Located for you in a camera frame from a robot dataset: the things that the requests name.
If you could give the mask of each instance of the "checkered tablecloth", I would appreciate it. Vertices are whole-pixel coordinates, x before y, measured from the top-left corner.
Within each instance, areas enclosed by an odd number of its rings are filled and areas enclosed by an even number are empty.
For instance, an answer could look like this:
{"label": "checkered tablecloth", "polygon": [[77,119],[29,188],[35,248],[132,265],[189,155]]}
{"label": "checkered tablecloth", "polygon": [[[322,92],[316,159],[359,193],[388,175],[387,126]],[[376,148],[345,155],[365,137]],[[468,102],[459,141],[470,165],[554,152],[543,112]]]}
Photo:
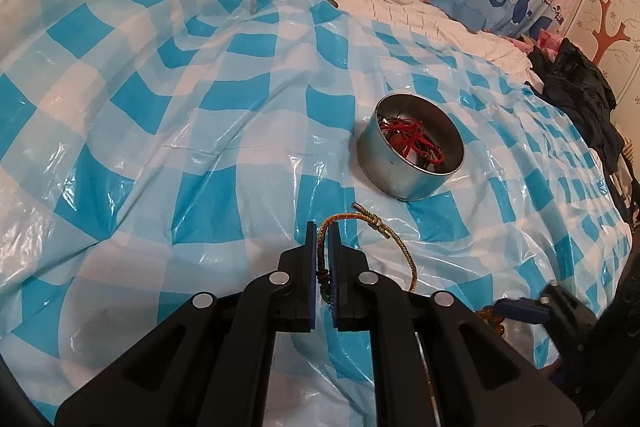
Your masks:
{"label": "checkered tablecloth", "polygon": [[[485,60],[325,0],[2,0],[0,20],[0,352],[49,419],[188,296],[240,291],[353,201],[407,243],[422,294],[479,309],[558,279],[594,311],[612,299],[630,236],[602,172],[567,117]],[[465,141],[418,203],[354,154],[393,90]],[[393,243],[341,230],[408,286]],[[266,421],[369,425],[368,338],[318,317],[278,336]],[[542,329],[525,337],[553,359]]]}

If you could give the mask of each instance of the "bed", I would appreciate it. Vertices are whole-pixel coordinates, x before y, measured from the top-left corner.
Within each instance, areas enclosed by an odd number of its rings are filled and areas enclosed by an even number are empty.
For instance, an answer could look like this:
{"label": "bed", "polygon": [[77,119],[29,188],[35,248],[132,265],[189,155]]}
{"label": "bed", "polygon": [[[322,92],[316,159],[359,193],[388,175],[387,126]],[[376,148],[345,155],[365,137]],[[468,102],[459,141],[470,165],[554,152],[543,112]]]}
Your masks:
{"label": "bed", "polygon": [[[630,229],[527,56],[420,0],[332,1],[0,0],[0,353],[50,421],[190,295],[238,291],[354,200],[406,241],[419,293],[480,309],[558,279],[595,312],[611,302]],[[397,90],[445,107],[466,145],[422,203],[377,191],[353,154]],[[374,232],[341,232],[408,285]],[[326,307],[317,324],[278,336],[266,422],[368,425],[368,338]],[[542,328],[506,338],[538,367],[557,356]]]}

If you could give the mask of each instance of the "red string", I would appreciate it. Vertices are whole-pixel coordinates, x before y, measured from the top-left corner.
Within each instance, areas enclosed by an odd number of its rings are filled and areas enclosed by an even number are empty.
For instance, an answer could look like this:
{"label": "red string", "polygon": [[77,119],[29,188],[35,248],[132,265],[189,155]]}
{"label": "red string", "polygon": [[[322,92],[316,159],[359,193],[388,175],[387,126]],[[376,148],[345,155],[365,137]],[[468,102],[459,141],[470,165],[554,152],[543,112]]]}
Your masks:
{"label": "red string", "polygon": [[413,118],[390,118],[379,122],[380,130],[389,145],[407,158],[411,151],[432,165],[444,162],[440,148],[424,135],[422,122]]}

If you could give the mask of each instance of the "wall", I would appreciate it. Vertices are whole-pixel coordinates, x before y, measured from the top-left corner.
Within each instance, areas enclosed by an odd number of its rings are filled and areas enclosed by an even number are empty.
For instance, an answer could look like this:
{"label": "wall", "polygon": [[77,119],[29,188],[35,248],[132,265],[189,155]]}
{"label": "wall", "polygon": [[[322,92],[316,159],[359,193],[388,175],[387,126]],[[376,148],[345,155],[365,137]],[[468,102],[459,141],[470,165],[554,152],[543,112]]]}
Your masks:
{"label": "wall", "polygon": [[602,70],[618,100],[612,120],[640,150],[640,0],[582,0],[567,37]]}

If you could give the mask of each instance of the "gold cord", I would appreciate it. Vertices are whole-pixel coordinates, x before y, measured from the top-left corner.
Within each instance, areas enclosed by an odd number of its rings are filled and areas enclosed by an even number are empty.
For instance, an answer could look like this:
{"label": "gold cord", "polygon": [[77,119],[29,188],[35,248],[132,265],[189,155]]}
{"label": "gold cord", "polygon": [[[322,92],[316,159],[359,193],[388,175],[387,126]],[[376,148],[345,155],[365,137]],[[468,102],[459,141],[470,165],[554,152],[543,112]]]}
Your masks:
{"label": "gold cord", "polygon": [[418,270],[415,267],[414,258],[409,253],[409,250],[405,246],[402,239],[400,239],[399,235],[394,232],[391,227],[386,225],[379,216],[374,214],[373,212],[369,212],[366,208],[358,203],[353,203],[351,208],[356,210],[357,212],[344,212],[342,214],[335,214],[334,216],[327,217],[320,226],[320,230],[318,230],[318,283],[320,285],[320,295],[325,302],[329,302],[331,299],[331,281],[329,278],[329,270],[326,269],[324,265],[324,237],[326,235],[326,231],[329,228],[329,225],[334,221],[338,221],[340,219],[359,219],[361,221],[365,221],[372,229],[378,230],[386,239],[392,238],[400,250],[404,257],[409,263],[409,267],[411,268],[411,284],[409,286],[410,292],[415,292],[415,285],[418,282]]}

